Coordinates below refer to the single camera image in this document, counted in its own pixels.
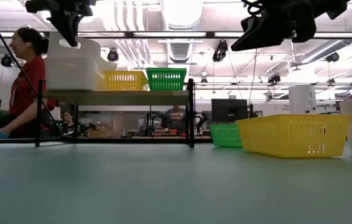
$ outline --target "ceiling duct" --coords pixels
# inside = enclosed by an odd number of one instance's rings
[[[163,30],[196,31],[199,29],[202,0],[161,0],[160,5]],[[174,63],[186,63],[192,52],[193,44],[167,44],[168,56]]]
[[[350,44],[352,44],[352,40],[330,40],[325,44],[312,50],[311,52],[308,52],[303,55],[300,61],[302,63],[315,62]]]

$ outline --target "ceiling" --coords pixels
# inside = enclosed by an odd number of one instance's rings
[[[53,26],[42,19],[40,13],[29,14],[23,7],[25,1],[0,0],[0,30],[16,30],[19,27],[29,25],[38,30],[54,30]],[[203,0],[203,10],[199,30],[205,31],[241,31],[240,21],[249,14],[240,0]],[[143,1],[143,21],[146,30],[162,30],[162,19],[159,0]],[[124,23],[126,24],[126,1],[124,4]],[[175,11],[183,14],[183,6]],[[97,30],[105,31],[103,18],[95,14],[90,22],[81,23],[80,31]],[[330,20],[328,16],[322,15],[316,18],[317,31],[352,31],[352,1],[349,2],[348,10],[335,20]],[[95,40],[104,48],[117,47],[114,40],[101,39]],[[313,62],[304,65],[299,71],[286,69],[288,67],[287,58],[291,55],[303,55],[310,52],[327,40],[309,40],[302,44],[291,44],[290,40],[285,40],[280,46],[266,47],[262,49],[246,50],[242,52],[232,52],[229,49],[228,56],[218,63],[213,63],[213,49],[218,44],[217,39],[205,39],[202,44],[195,44],[193,54],[189,60],[196,65],[189,66],[189,74],[201,79],[201,73],[206,72],[208,81],[212,82],[259,82],[261,78],[267,82],[266,72],[271,68],[284,67],[287,73],[282,74],[282,82],[326,82],[330,77],[341,74],[345,76],[336,79],[337,82],[352,82],[352,44],[338,51],[340,60],[338,62],[327,63],[325,61]],[[228,40],[230,46],[235,40]],[[158,67],[168,66],[165,44],[159,44],[158,40],[148,40],[149,49],[154,64]],[[0,55],[4,53],[3,45],[0,42]],[[119,70],[127,70],[128,61],[120,54],[117,61]],[[225,89],[235,89],[235,86],[223,86]],[[340,88],[346,91],[349,87]]]

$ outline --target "table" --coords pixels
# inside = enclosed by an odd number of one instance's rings
[[[352,223],[352,155],[0,144],[0,224]]]
[[[180,142],[187,143],[194,147],[194,82],[189,79],[187,91],[77,91],[77,90],[49,90],[43,91],[45,80],[39,80],[38,108],[37,108],[37,130],[35,135],[35,145],[40,146],[40,123],[42,112],[42,99],[49,98],[74,105],[74,119],[78,120],[79,105],[119,105],[119,106],[166,106],[166,105],[186,105],[186,138]],[[75,126],[73,138],[64,138],[65,141],[73,143],[81,142],[78,139],[78,126]],[[92,143],[95,139],[84,139],[84,142]]]

